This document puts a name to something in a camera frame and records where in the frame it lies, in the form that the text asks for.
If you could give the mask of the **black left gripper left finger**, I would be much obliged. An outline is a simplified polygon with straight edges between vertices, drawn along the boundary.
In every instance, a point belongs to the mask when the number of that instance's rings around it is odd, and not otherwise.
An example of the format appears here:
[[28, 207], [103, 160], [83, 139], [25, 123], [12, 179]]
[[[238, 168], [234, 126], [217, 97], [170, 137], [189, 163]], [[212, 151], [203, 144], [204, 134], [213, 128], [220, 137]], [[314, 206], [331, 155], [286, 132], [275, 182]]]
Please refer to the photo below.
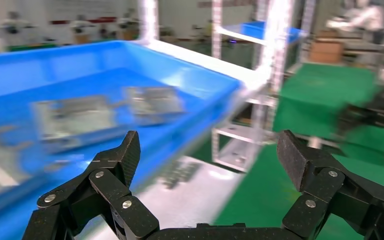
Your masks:
[[102, 216], [120, 240], [146, 240], [159, 221], [129, 187], [140, 161], [139, 134], [128, 131], [120, 146], [99, 152], [73, 179], [37, 200], [24, 240], [73, 240]]

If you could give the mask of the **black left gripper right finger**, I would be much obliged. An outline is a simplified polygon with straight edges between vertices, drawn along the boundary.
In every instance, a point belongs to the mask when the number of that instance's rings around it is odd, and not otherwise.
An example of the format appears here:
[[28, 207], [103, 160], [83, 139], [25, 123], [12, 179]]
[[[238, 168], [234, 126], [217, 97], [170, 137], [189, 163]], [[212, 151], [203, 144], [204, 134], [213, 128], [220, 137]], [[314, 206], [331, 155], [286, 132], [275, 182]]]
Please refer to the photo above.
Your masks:
[[330, 153], [306, 146], [289, 131], [277, 137], [277, 157], [301, 196], [282, 227], [314, 240], [331, 215], [366, 240], [384, 240], [384, 186], [346, 169]]

